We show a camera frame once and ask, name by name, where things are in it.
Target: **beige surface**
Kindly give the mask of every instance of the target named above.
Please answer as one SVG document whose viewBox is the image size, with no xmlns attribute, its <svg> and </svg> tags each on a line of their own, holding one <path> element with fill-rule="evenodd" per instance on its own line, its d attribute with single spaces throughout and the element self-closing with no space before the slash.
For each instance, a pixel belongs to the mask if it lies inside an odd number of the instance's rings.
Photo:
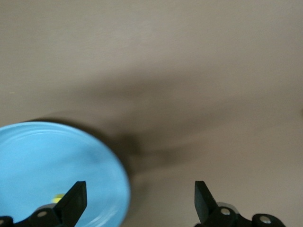
<svg viewBox="0 0 303 227">
<path fill-rule="evenodd" d="M 246 218 L 302 226 L 302 12 L 301 0 L 1 0 L 0 126 L 49 115 L 129 138 L 123 227 L 193 226 L 194 180 Z"/>
</svg>

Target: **blue plate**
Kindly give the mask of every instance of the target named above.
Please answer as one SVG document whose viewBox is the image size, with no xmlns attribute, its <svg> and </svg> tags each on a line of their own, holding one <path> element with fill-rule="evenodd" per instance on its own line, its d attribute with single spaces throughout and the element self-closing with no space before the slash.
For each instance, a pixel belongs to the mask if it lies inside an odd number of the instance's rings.
<svg viewBox="0 0 303 227">
<path fill-rule="evenodd" d="M 0 128 L 0 216 L 15 222 L 52 203 L 76 181 L 86 181 L 88 205 L 77 227 L 117 227 L 130 187 L 112 151 L 70 126 L 25 122 Z"/>
</svg>

